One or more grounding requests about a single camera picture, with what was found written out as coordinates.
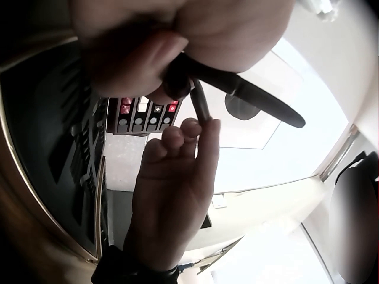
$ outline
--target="wrist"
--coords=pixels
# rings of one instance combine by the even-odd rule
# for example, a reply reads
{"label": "wrist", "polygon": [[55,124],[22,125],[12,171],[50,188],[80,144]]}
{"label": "wrist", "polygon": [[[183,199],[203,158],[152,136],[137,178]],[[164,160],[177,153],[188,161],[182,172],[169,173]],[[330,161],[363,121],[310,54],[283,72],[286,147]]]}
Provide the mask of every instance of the wrist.
{"label": "wrist", "polygon": [[165,245],[155,239],[141,237],[129,229],[124,240],[124,251],[147,268],[156,272],[165,272],[178,265],[185,248],[178,248],[173,244]]}

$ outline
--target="metal trim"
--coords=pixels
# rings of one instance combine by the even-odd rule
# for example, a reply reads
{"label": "metal trim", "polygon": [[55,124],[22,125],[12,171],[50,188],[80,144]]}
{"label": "metal trim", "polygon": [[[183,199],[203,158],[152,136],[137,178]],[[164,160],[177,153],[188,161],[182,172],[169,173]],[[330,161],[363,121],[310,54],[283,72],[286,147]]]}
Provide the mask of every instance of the metal trim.
{"label": "metal trim", "polygon": [[332,159],[332,161],[329,163],[329,165],[319,175],[322,182],[325,182],[327,178],[333,173],[333,171],[338,167],[338,165],[342,162],[347,153],[350,151],[359,134],[360,132],[358,131],[358,128],[353,124],[350,128],[349,136],[345,140],[345,143],[342,145],[342,147],[340,148],[336,156]]}
{"label": "metal trim", "polygon": [[105,156],[102,156],[99,172],[97,176],[96,186],[96,201],[95,201],[95,244],[96,244],[96,256],[100,261],[103,251],[101,247],[101,192],[103,191],[103,177],[105,175]]}

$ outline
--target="finger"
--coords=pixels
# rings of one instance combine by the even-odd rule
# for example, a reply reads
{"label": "finger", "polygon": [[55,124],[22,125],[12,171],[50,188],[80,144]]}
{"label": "finger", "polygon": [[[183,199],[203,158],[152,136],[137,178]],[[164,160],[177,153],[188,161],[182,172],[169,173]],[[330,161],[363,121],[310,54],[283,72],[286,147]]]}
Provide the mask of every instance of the finger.
{"label": "finger", "polygon": [[175,158],[184,144],[183,133],[179,127],[169,126],[162,133],[162,144],[167,150],[168,158]]}
{"label": "finger", "polygon": [[105,97],[135,98],[151,94],[161,85],[164,70],[187,43],[178,33],[161,30],[128,55],[91,54],[89,61],[104,58],[102,64],[93,66],[93,85]]}
{"label": "finger", "polygon": [[146,97],[157,105],[168,105],[170,102],[172,102],[172,99],[166,94],[162,85]]}
{"label": "finger", "polygon": [[201,133],[201,126],[197,119],[187,118],[180,126],[184,136],[184,144],[180,148],[180,156],[187,158],[195,157],[196,138]]}
{"label": "finger", "polygon": [[194,171],[194,188],[202,189],[202,197],[211,198],[215,184],[217,163],[219,158],[219,134],[221,122],[209,120],[200,134],[196,167]]}
{"label": "finger", "polygon": [[159,162],[167,155],[167,149],[159,139],[151,139],[145,146],[142,156],[142,164]]}

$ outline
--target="blurred object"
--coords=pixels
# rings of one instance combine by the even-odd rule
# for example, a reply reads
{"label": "blurred object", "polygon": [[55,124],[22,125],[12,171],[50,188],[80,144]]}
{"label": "blurred object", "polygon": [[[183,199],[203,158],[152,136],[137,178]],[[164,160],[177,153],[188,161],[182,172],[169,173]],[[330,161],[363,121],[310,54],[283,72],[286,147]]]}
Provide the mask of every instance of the blurred object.
{"label": "blurred object", "polygon": [[259,108],[247,104],[240,98],[230,94],[225,95],[225,107],[230,115],[240,120],[249,120],[260,112]]}
{"label": "blurred object", "polygon": [[342,0],[300,0],[299,2],[319,19],[332,22],[338,16],[338,7]]}

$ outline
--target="fingernail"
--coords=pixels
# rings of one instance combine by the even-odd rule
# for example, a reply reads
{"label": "fingernail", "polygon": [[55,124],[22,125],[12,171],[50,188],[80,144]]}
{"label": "fingernail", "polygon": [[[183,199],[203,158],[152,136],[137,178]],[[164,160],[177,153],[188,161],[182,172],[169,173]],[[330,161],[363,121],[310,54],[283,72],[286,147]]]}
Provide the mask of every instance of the fingernail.
{"label": "fingernail", "polygon": [[198,124],[196,121],[191,121],[191,122],[189,123],[189,125],[190,125],[191,127],[200,126],[200,124]]}
{"label": "fingernail", "polygon": [[156,53],[153,64],[158,65],[158,68],[166,67],[182,52],[187,44],[188,40],[181,36],[168,38]]}

